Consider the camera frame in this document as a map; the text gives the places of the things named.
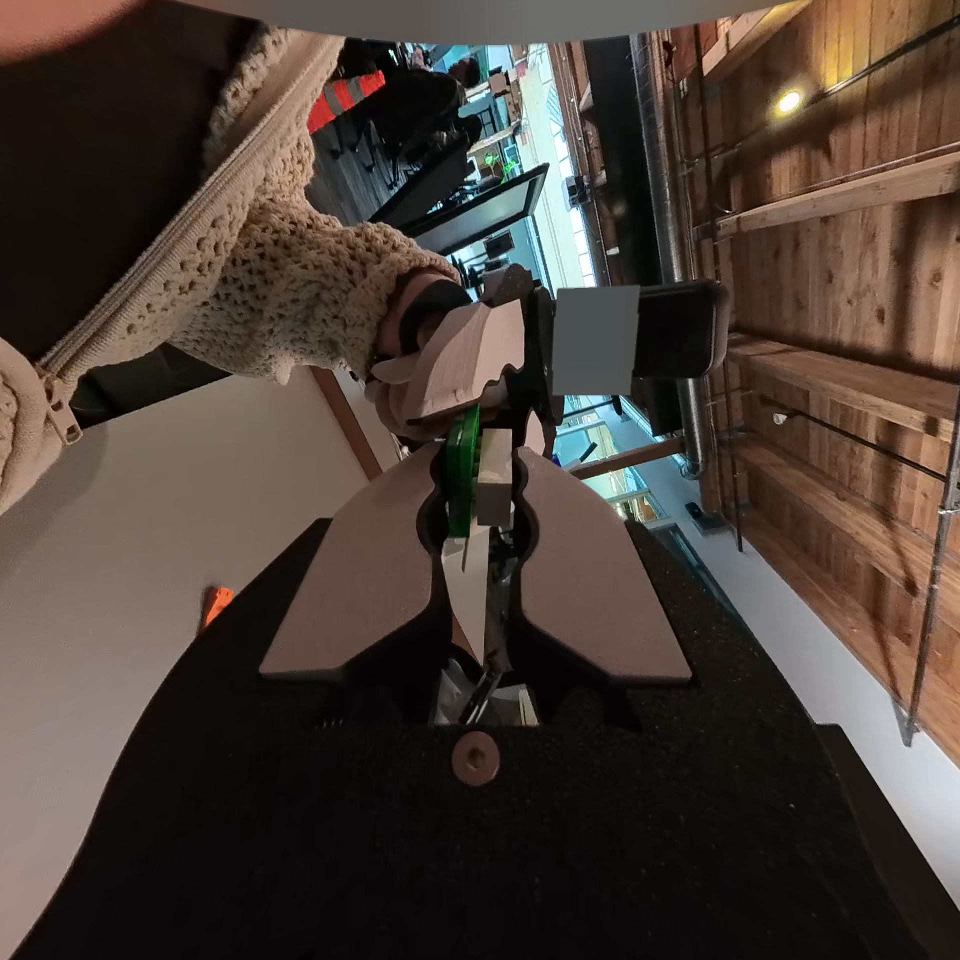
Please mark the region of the black framed board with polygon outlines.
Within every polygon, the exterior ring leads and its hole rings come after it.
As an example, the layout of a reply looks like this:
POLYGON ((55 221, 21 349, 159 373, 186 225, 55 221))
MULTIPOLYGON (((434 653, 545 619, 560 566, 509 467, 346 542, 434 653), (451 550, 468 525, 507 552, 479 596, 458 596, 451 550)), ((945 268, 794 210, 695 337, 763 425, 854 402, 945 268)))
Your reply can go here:
POLYGON ((441 164, 417 172, 368 221, 385 224, 443 257, 510 228, 529 217, 542 195, 548 163, 498 184, 463 203, 438 209, 443 183, 452 173, 441 164))

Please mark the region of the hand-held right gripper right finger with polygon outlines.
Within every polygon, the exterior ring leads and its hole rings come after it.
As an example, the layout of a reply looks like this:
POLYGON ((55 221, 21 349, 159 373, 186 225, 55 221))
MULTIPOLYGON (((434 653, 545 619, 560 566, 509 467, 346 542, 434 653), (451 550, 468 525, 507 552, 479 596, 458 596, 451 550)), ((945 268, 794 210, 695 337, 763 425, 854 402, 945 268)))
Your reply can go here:
POLYGON ((626 521, 579 479, 520 447, 517 566, 508 654, 552 722, 567 697, 595 694, 620 717, 635 690, 682 690, 692 668, 626 521))

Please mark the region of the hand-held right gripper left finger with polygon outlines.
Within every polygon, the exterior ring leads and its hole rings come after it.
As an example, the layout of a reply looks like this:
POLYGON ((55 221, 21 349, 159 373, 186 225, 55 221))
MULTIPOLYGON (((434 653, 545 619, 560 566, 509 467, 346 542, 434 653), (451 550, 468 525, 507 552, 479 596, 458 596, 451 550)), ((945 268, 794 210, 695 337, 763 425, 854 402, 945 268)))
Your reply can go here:
POLYGON ((435 468, 445 453, 427 443, 332 517, 261 678, 385 691, 404 720, 428 720, 450 649, 450 604, 431 541, 447 528, 435 468))

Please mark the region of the silver ventilation duct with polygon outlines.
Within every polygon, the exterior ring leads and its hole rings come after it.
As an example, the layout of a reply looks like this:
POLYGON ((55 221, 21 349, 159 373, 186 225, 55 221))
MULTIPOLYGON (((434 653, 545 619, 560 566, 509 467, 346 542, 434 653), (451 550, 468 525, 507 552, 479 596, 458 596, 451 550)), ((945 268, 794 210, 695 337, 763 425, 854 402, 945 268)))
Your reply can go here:
MULTIPOLYGON (((673 127, 668 117, 666 54, 659 31, 630 36, 630 56, 651 190, 656 245, 663 283, 693 278, 689 219, 676 169, 673 127)), ((685 443, 683 475, 700 481, 711 463, 703 378, 679 379, 678 405, 685 443)))

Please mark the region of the green mosaic lego panel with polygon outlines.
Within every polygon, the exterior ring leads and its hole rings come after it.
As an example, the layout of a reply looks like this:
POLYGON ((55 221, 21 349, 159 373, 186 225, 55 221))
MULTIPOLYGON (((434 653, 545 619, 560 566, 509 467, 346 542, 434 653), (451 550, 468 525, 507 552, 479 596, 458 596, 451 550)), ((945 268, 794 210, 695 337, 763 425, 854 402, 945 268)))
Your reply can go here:
POLYGON ((471 534, 479 464, 480 420, 480 407, 474 404, 457 416, 446 436, 443 483, 450 538, 465 539, 471 534))

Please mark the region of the wooden column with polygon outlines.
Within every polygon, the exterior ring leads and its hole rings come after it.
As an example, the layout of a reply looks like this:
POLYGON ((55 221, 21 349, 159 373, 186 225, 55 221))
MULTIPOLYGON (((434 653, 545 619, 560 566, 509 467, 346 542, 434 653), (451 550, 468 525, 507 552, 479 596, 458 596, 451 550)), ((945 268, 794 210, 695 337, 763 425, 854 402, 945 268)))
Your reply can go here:
POLYGON ((566 471, 571 476, 586 481, 685 453, 685 439, 683 437, 672 437, 644 447, 616 453, 595 462, 581 462, 571 465, 566 468, 566 471))

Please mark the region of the person's knit sweater torso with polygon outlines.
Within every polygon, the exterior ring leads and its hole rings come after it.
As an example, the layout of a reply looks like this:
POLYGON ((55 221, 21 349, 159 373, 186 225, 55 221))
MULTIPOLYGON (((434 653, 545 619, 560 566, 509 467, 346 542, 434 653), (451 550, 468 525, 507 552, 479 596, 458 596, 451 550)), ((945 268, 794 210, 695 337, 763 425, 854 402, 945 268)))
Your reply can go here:
POLYGON ((345 38, 277 28, 267 31, 271 41, 263 80, 226 130, 216 166, 145 251, 38 360, 2 340, 2 512, 81 438, 70 408, 78 381, 172 340, 209 298, 272 167, 306 128, 345 38))

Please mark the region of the white lego brick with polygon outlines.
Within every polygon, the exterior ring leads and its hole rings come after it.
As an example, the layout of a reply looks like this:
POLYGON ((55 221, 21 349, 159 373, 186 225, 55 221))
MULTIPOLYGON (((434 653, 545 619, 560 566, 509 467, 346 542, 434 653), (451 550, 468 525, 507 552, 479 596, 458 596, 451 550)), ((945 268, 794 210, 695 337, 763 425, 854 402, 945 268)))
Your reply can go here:
POLYGON ((478 525, 508 529, 513 513, 513 434, 486 428, 481 436, 475 487, 478 525))

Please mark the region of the neighbouring wood-edged table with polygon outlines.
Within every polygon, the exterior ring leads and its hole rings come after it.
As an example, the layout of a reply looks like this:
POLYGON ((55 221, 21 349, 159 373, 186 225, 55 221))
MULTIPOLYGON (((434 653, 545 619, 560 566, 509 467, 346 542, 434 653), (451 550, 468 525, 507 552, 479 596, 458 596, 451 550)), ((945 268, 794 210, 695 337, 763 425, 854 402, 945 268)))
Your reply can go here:
POLYGON ((317 366, 308 370, 368 481, 401 462, 400 443, 381 423, 363 384, 350 370, 317 366))

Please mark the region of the person's left hand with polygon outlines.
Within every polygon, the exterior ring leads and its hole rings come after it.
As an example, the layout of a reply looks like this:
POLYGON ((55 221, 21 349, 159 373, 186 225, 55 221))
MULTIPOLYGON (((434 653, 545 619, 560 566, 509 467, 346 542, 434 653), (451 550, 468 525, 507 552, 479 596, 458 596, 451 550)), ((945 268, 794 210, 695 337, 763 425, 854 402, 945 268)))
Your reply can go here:
MULTIPOLYGON (((417 268, 403 274, 388 297, 384 318, 378 321, 373 363, 424 352, 448 314, 470 302, 459 282, 440 270, 417 268)), ((456 414, 409 421, 403 416, 407 387, 407 383, 387 383, 373 374, 366 379, 366 397, 381 423, 405 442, 426 443, 446 436, 456 414)))

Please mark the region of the person's black top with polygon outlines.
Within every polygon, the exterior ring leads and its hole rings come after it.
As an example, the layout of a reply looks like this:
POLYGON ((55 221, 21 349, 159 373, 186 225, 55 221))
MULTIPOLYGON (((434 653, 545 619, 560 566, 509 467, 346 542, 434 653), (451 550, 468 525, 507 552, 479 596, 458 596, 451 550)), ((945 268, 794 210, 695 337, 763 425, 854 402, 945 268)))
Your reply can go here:
POLYGON ((145 2, 1 70, 1 333, 35 364, 204 179, 220 93, 258 21, 145 2))

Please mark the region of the red object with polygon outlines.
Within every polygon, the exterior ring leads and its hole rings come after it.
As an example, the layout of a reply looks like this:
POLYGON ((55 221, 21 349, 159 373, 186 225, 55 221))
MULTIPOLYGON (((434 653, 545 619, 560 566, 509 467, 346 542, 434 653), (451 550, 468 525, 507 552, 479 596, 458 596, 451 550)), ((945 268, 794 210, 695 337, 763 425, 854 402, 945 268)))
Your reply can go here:
POLYGON ((381 90, 386 83, 382 71, 352 78, 336 78, 328 82, 313 103, 307 117, 310 136, 330 126, 340 116, 354 110, 361 102, 381 90))

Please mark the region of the black and grey object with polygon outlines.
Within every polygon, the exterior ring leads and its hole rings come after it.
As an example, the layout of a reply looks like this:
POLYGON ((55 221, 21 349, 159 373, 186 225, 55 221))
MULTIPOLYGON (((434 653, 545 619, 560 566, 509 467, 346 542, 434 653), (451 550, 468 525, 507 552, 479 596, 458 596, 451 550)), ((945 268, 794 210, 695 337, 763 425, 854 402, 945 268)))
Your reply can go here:
POLYGON ((438 675, 430 727, 535 728, 541 721, 526 684, 482 668, 463 652, 450 655, 438 675))

